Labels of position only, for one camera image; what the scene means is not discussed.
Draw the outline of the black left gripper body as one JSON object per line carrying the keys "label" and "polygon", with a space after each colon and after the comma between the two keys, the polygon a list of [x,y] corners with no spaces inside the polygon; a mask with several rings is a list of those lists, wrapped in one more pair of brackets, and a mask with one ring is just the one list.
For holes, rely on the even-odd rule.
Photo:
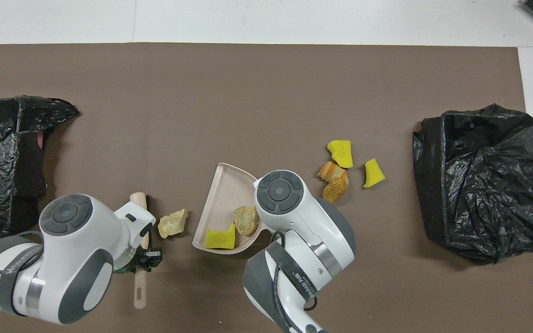
{"label": "black left gripper body", "polygon": [[136,249],[129,263],[124,267],[124,272],[135,273],[137,269],[151,271],[151,256],[147,249]]}

